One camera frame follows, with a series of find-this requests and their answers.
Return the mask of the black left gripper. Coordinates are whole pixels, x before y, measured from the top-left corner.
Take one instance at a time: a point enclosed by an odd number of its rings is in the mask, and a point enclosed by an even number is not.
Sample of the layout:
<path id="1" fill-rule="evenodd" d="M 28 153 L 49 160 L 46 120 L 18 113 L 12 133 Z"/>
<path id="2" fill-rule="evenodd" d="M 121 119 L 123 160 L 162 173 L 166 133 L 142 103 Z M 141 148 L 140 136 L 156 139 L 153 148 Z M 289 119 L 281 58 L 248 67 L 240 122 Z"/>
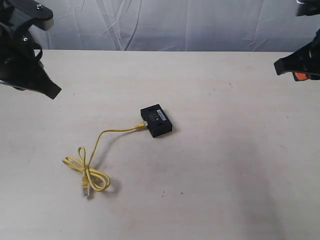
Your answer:
<path id="1" fill-rule="evenodd" d="M 53 100 L 62 89 L 46 73 L 41 62 L 43 48 L 34 40 L 30 28 L 12 29 L 0 23 L 0 83 Z"/>

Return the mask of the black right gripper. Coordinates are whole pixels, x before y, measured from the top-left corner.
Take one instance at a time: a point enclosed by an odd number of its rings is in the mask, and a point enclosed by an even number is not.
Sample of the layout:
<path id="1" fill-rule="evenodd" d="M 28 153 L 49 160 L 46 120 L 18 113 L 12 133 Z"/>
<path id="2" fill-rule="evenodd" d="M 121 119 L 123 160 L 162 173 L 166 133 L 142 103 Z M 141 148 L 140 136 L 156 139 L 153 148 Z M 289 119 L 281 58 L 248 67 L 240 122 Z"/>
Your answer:
<path id="1" fill-rule="evenodd" d="M 293 52 L 278 59 L 274 64 L 278 76 L 292 73 L 296 82 L 307 80 L 320 80 L 320 30 L 316 32 L 314 39 Z"/>

